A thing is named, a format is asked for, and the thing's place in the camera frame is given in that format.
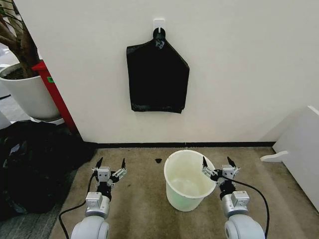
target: white wall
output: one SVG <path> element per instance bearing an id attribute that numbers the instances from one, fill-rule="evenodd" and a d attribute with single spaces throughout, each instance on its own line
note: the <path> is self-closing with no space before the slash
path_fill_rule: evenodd
<path id="1" fill-rule="evenodd" d="M 317 0 L 15 0 L 85 140 L 276 140 L 319 102 Z M 185 110 L 130 108 L 126 47 L 153 19 L 190 67 Z"/>

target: black plastic bag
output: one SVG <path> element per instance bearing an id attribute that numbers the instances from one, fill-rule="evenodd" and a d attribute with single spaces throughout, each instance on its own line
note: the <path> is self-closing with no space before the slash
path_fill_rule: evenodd
<path id="1" fill-rule="evenodd" d="M 92 158 L 96 144 L 65 129 L 26 120 L 0 130 L 1 220 L 49 211 L 67 174 Z"/>
<path id="2" fill-rule="evenodd" d="M 156 29 L 147 43 L 126 50 L 132 110 L 181 113 L 185 107 L 188 64 Z"/>

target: green label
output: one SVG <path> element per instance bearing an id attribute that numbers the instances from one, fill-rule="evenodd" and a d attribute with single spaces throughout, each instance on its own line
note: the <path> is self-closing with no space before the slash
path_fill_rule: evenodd
<path id="1" fill-rule="evenodd" d="M 54 83 L 52 77 L 48 76 L 47 79 L 48 79 L 48 82 L 49 82 L 49 83 Z"/>

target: hanging trash bag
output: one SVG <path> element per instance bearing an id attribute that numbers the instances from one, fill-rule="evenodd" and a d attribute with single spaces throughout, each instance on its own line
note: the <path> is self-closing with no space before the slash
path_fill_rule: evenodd
<path id="1" fill-rule="evenodd" d="M 181 113 L 185 107 L 188 64 L 157 28 L 147 43 L 126 50 L 133 111 Z"/>

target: plastic bucket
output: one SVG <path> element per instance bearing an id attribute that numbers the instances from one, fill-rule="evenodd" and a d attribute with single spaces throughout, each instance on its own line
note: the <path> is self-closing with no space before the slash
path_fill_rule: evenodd
<path id="1" fill-rule="evenodd" d="M 214 165 L 206 158 L 210 169 Z M 202 172 L 203 155 L 193 150 L 181 150 L 169 156 L 164 166 L 166 196 L 177 210 L 189 212 L 211 194 L 216 186 Z"/>

